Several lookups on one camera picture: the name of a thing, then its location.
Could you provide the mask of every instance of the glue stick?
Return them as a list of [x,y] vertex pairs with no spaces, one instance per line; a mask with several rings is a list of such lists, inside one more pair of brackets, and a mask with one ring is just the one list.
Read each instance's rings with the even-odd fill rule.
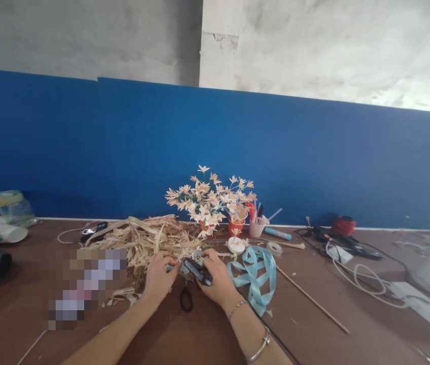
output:
[[281,231],[276,231],[276,230],[274,230],[272,228],[267,228],[266,227],[266,228],[264,228],[264,232],[266,232],[267,234],[271,234],[273,236],[276,236],[276,237],[287,239],[288,241],[291,241],[291,239],[292,239],[292,237],[291,237],[290,234],[284,233],[284,232],[281,232]]

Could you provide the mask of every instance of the tape roll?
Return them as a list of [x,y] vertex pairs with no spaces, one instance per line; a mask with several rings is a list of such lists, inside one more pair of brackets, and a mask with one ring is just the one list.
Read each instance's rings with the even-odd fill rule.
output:
[[271,251],[273,256],[280,257],[282,255],[282,247],[275,242],[268,242],[266,248]]

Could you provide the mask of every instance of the hand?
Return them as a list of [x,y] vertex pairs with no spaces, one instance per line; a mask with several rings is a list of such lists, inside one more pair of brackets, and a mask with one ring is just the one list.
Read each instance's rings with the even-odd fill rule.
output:
[[201,256],[204,257],[203,266],[208,269],[213,281],[210,286],[202,285],[198,279],[196,281],[210,299],[229,313],[242,300],[242,296],[235,289],[227,267],[213,248],[204,251]]
[[[166,265],[174,266],[174,269],[167,273],[165,269]],[[172,287],[182,265],[168,251],[155,253],[148,266],[146,288],[144,289],[142,298],[149,298],[156,305],[161,304]]]

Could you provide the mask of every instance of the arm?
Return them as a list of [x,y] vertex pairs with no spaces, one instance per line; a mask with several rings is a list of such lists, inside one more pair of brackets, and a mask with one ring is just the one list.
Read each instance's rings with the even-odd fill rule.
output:
[[[165,266],[174,270],[166,273]],[[182,264],[166,251],[156,254],[149,263],[146,289],[142,298],[90,342],[75,352],[63,365],[115,365],[141,327],[168,294]]]
[[[203,257],[205,257],[203,265],[213,276],[213,282],[211,286],[204,286],[200,283],[198,285],[210,299],[222,307],[228,316],[237,303],[244,300],[244,298],[235,289],[227,267],[220,260],[217,252],[213,249],[208,249],[203,253]],[[250,304],[244,304],[234,310],[230,323],[244,356],[246,358],[252,357],[261,347],[266,336],[266,330]],[[264,348],[253,364],[274,363],[291,364],[291,361],[271,337],[269,345]]]

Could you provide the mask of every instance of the blue panel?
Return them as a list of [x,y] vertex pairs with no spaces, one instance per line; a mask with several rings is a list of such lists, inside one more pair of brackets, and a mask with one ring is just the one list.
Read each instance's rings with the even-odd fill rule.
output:
[[0,71],[0,191],[39,216],[120,217],[97,86]]
[[198,164],[254,180],[277,224],[430,229],[430,113],[0,71],[0,190],[40,216],[177,212]]
[[176,212],[163,198],[197,165],[255,181],[275,224],[430,229],[430,113],[99,79],[124,214]]

